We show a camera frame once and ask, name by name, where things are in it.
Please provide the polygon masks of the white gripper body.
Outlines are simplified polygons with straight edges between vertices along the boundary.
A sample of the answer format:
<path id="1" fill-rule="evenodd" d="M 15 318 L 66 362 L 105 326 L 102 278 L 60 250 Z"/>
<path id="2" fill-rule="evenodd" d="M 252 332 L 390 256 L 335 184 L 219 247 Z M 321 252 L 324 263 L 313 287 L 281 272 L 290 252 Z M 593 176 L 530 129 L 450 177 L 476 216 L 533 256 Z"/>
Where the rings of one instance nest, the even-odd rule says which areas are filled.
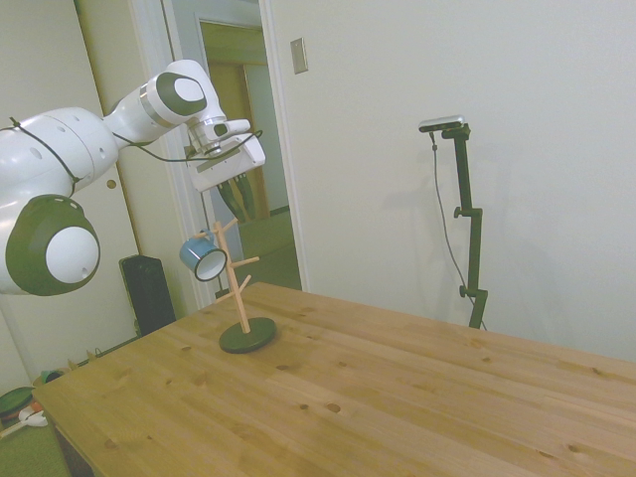
<path id="1" fill-rule="evenodd" d="M 187 164 L 193 186 L 205 192 L 265 163 L 265 154 L 256 136 L 233 136 L 221 145 L 221 152 L 197 158 Z"/>

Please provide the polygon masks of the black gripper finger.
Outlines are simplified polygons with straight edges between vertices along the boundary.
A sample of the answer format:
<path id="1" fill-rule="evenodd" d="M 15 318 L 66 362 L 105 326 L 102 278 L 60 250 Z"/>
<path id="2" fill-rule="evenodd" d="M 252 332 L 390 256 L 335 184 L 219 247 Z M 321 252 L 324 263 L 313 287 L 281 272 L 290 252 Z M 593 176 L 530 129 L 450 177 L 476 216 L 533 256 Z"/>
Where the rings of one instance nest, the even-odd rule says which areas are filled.
<path id="1" fill-rule="evenodd" d="M 220 184 L 220 195 L 234 217 L 240 220 L 241 207 L 235 198 L 232 186 L 229 181 L 224 181 Z"/>
<path id="2" fill-rule="evenodd" d="M 242 197 L 243 207 L 250 219 L 254 218 L 254 199 L 251 185 L 246 173 L 236 176 L 238 190 Z"/>

